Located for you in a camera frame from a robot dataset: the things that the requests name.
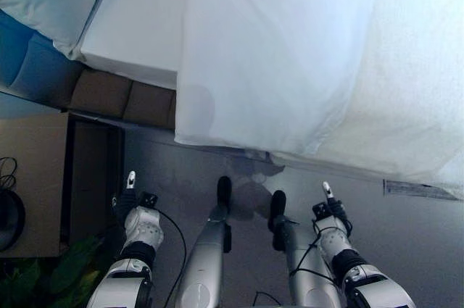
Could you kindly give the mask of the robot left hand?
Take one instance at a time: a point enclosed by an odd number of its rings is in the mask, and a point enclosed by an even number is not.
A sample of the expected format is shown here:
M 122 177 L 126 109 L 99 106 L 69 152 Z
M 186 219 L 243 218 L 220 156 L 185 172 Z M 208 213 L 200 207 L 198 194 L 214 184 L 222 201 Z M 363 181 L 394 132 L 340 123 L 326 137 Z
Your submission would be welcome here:
M 136 193 L 136 172 L 131 170 L 128 173 L 123 190 L 114 195 L 111 200 L 112 211 L 116 220 L 123 225 L 129 212 L 138 205 Z

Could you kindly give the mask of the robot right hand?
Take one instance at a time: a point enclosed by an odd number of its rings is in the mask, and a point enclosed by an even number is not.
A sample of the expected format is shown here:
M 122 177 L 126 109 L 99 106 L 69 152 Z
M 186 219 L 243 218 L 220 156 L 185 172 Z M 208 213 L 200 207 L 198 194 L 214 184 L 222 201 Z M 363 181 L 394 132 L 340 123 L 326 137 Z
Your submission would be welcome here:
M 322 187 L 326 194 L 327 205 L 330 208 L 331 213 L 341 220 L 347 219 L 344 205 L 342 204 L 341 200 L 335 198 L 329 183 L 327 181 L 323 181 Z

